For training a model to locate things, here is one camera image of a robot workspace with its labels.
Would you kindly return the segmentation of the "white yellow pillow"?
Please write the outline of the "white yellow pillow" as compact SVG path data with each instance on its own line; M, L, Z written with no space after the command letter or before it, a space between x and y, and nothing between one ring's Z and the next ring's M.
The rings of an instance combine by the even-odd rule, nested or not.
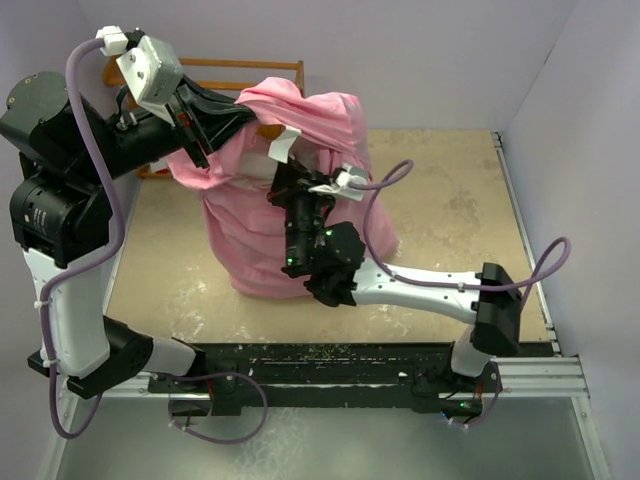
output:
M279 162L267 154L246 152L237 166L231 184L245 190L268 192L271 189Z

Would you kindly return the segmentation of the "pink satin pillowcase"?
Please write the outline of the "pink satin pillowcase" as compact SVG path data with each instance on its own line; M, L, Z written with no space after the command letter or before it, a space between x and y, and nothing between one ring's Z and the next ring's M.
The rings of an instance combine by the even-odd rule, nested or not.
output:
M237 98L183 80L171 153L173 178L195 192L210 248L245 295L312 295L351 304L365 256L392 255L398 237L371 191L368 128L360 100L304 96L269 77Z

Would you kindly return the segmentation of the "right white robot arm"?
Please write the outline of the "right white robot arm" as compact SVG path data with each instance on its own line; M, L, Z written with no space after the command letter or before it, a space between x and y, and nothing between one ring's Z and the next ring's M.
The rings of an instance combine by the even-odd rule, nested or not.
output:
M479 272L437 272L389 265L374 252L366 227L329 224L338 199L377 195L408 173L403 161L378 184L346 164L327 175L295 159L278 165L269 202L285 212L283 272L300 278L329 307L389 304L443 315L466 324L445 366L446 383L467 391L493 357L519 351L522 296L505 269L486 263Z

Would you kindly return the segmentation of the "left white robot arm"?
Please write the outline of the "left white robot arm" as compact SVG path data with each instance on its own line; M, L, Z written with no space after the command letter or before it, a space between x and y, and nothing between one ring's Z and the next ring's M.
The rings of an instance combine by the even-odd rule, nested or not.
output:
M141 372L170 376L184 392L202 387L206 356L106 317L101 266L124 240L114 181L178 150L203 166L254 114L190 80L175 92L172 122L138 110L102 117L63 75L41 72L10 91L1 134L19 152L22 183L10 199L14 238L36 290L42 347L29 366L51 382L65 377L89 399Z

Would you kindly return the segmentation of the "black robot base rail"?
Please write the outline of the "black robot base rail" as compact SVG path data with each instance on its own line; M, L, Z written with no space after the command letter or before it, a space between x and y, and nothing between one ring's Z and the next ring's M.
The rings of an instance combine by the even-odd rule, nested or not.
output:
M497 366L464 377L450 343L201 343L186 380L156 374L179 413L237 415L244 407L400 408L478 415L480 397L501 391Z

